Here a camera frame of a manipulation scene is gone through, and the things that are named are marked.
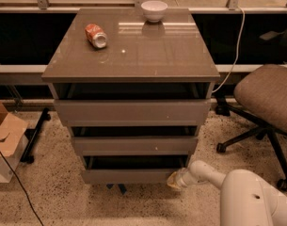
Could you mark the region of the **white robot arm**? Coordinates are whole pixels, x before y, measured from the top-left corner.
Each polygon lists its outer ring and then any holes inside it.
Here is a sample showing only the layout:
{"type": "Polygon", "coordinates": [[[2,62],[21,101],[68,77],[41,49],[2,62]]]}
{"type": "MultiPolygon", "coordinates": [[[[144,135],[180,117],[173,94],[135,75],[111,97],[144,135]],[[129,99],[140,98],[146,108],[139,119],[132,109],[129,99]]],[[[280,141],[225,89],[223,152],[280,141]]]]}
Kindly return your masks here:
{"type": "Polygon", "coordinates": [[[287,196],[252,171],[224,174],[197,160],[167,179],[175,189],[204,183],[220,190],[220,226],[287,226],[287,196]]]}

